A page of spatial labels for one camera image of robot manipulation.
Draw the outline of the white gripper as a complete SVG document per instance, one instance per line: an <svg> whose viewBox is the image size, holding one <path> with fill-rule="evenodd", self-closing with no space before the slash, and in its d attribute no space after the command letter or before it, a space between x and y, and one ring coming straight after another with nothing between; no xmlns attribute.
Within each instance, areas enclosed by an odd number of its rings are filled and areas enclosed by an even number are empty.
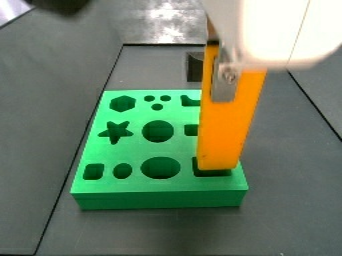
<svg viewBox="0 0 342 256"><path fill-rule="evenodd" d="M211 101L236 98L242 68L310 67L342 45L342 0L202 0L218 47Z"/></svg>

